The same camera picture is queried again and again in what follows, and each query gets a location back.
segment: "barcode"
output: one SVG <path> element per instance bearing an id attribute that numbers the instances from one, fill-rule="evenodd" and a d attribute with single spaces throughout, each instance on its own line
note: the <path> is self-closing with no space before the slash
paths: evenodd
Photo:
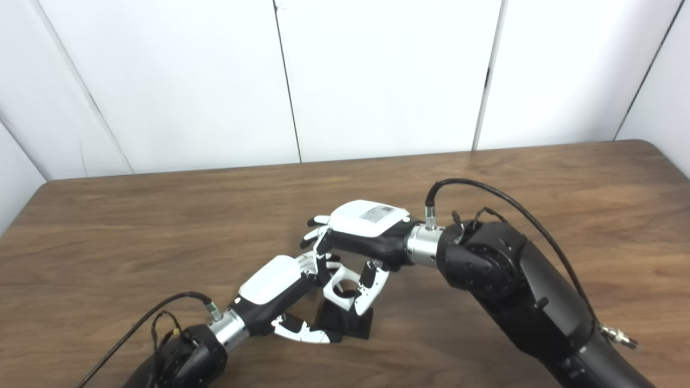
<path id="1" fill-rule="evenodd" d="M 394 211 L 395 211 L 395 208 L 392 208 L 390 206 L 378 205 L 376 207 L 373 207 L 373 208 L 370 208 L 369 210 L 367 210 L 359 218 L 362 218 L 363 220 L 367 220 L 369 222 L 373 222 L 374 224 L 376 224 L 377 222 L 384 219 L 388 214 L 390 214 Z"/>

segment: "wood grain surface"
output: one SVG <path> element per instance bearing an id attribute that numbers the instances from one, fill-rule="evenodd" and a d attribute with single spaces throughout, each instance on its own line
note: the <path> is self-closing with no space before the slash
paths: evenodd
<path id="1" fill-rule="evenodd" d="M 312 216 L 362 198 L 421 217 L 429 186 L 448 177 L 523 203 L 569 255 L 602 321 L 640 341 L 619 348 L 624 357 L 659 388 L 688 387 L 690 182 L 641 141 L 49 182 L 0 239 L 0 385 L 74 386 L 165 297 L 192 289 L 225 305 L 268 260 L 300 253 Z M 499 199 L 461 186 L 437 197 L 441 224 L 484 205 L 562 271 Z M 321 299 L 314 289 L 290 312 L 312 321 Z M 169 309 L 183 326 L 208 321 L 194 300 Z M 393 274 L 374 310 L 369 341 L 251 338 L 214 387 L 558 386 L 433 269 Z M 91 386 L 124 382 L 152 351 L 145 328 Z"/>

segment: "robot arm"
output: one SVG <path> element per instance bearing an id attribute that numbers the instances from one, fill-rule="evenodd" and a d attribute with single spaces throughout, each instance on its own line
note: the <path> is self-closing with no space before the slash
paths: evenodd
<path id="1" fill-rule="evenodd" d="M 522 233 L 507 222 L 485 224 L 478 217 L 438 227 L 433 198 L 426 206 L 424 223 L 394 206 L 349 202 L 308 223 L 330 230 L 329 240 L 319 242 L 309 233 L 302 246 L 324 244 L 320 253 L 341 249 L 392 269 L 436 268 L 449 285 L 470 292 L 513 344 L 537 358 L 563 387 L 653 388 L 610 343 L 634 348 L 636 342 L 601 325 L 586 300 Z"/>
<path id="2" fill-rule="evenodd" d="M 326 268 L 340 263 L 324 254 Z M 149 357 L 127 380 L 124 388 L 204 388 L 224 371 L 228 354 L 245 339 L 277 334 L 299 342 L 340 342 L 338 332 L 310 327 L 286 313 L 316 285 L 312 253 L 297 258 L 279 255 L 242 284 L 228 309 L 208 324 L 196 324 L 166 342 L 160 359 Z"/>

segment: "white wall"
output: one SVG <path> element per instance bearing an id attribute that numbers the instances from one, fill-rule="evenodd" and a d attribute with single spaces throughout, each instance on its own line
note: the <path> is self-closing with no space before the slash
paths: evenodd
<path id="1" fill-rule="evenodd" d="M 50 179 L 131 173 L 36 5 L 0 1 L 0 122 Z"/>
<path id="2" fill-rule="evenodd" d="M 617 139 L 656 145 L 690 177 L 690 6 L 683 5 Z"/>
<path id="3" fill-rule="evenodd" d="M 49 180 L 608 140 L 679 3 L 509 1 L 484 91 L 500 0 L 5 0 L 0 123 Z M 686 13 L 619 138 L 687 173 Z"/>
<path id="4" fill-rule="evenodd" d="M 283 0 L 305 162 L 472 146 L 500 0 Z"/>
<path id="5" fill-rule="evenodd" d="M 0 235 L 44 183 L 46 180 L 0 124 Z"/>
<path id="6" fill-rule="evenodd" d="M 137 173 L 299 161 L 271 0 L 41 0 Z"/>
<path id="7" fill-rule="evenodd" d="M 613 139 L 679 3 L 509 1 L 479 149 Z"/>

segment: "cable connector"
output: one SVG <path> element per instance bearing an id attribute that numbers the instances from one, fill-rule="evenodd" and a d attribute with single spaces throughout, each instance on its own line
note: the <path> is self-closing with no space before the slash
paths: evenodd
<path id="1" fill-rule="evenodd" d="M 603 324 L 599 326 L 599 330 L 608 339 L 616 344 L 621 344 L 623 346 L 629 347 L 630 349 L 637 349 L 640 344 L 634 339 L 628 337 L 623 333 L 623 331 L 616 329 L 615 327 L 604 326 Z"/>
<path id="2" fill-rule="evenodd" d="M 216 306 L 214 302 L 208 303 L 206 309 L 213 317 L 213 322 L 218 322 L 223 318 L 223 314 L 218 310 L 218 306 Z"/>
<path id="3" fill-rule="evenodd" d="M 436 206 L 425 206 L 424 217 L 426 218 L 426 230 L 433 231 L 436 229 Z"/>

